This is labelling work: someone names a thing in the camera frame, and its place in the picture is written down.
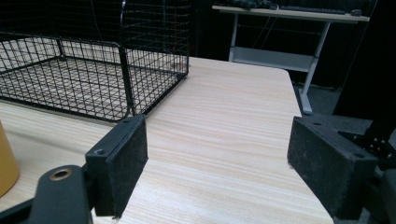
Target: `desk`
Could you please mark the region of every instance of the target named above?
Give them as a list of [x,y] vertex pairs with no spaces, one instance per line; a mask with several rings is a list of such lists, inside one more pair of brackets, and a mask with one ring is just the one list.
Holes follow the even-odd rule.
[[[326,13],[312,13],[302,11],[289,11],[289,10],[270,10],[264,8],[243,9],[240,7],[221,7],[213,6],[220,12],[234,14],[233,21],[233,36],[230,46],[229,62],[236,63],[251,63],[264,66],[278,67],[289,69],[293,71],[306,72],[306,80],[302,90],[299,90],[303,112],[307,115],[312,114],[312,108],[308,100],[308,90],[311,85],[312,77],[317,68],[321,49],[323,47],[326,35],[329,31],[332,22],[341,23],[357,23],[359,21],[367,22],[370,20],[368,17],[354,17],[349,14],[337,15]],[[236,32],[238,26],[238,15],[251,15],[251,16],[265,16],[265,17],[279,17],[294,20],[308,20],[308,21],[323,21],[324,26],[320,35],[318,46],[315,55],[300,55],[285,52],[276,52],[271,50],[261,49],[247,49],[240,48],[235,45]]]
[[[120,223],[332,223],[288,166],[294,116],[285,70],[191,58],[187,79],[148,115],[148,163]],[[32,198],[48,170],[82,165],[111,129],[4,103],[0,120],[21,168],[0,211]]]

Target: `yellow cup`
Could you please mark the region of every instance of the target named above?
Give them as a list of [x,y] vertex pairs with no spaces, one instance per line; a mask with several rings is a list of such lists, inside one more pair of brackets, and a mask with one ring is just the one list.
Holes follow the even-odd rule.
[[19,176],[20,169],[0,121],[0,197],[14,186]]

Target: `metal wire mesh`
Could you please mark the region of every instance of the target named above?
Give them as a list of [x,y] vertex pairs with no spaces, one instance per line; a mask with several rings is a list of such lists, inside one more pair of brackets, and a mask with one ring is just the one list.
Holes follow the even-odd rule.
[[187,0],[4,1],[0,99],[107,121],[147,114],[188,74],[189,10]]

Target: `bolt hole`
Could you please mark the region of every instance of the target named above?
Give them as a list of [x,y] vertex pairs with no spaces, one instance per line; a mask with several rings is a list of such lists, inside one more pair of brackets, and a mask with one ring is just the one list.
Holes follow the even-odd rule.
[[364,155],[362,155],[362,154],[360,154],[360,153],[354,153],[353,155],[354,155],[355,157],[357,157],[357,158],[361,158],[361,159],[364,158]]
[[66,179],[71,174],[72,174],[72,170],[70,170],[70,169],[62,169],[62,170],[58,170],[58,171],[55,171],[54,173],[52,173],[49,176],[49,179],[52,180],[52,181],[59,181],[59,180]]
[[95,154],[97,154],[97,155],[103,155],[104,153],[105,153],[105,151],[102,149],[95,150]]

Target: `light wood tabletop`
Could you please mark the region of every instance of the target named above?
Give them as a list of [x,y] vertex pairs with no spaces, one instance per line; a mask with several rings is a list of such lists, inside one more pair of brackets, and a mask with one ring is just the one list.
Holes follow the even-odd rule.
[[[287,162],[301,116],[282,69],[191,58],[188,77],[147,116],[148,163],[119,223],[332,223]],[[0,211],[55,167],[83,165],[111,126],[0,103],[21,169]],[[95,217],[94,223],[116,222]]]

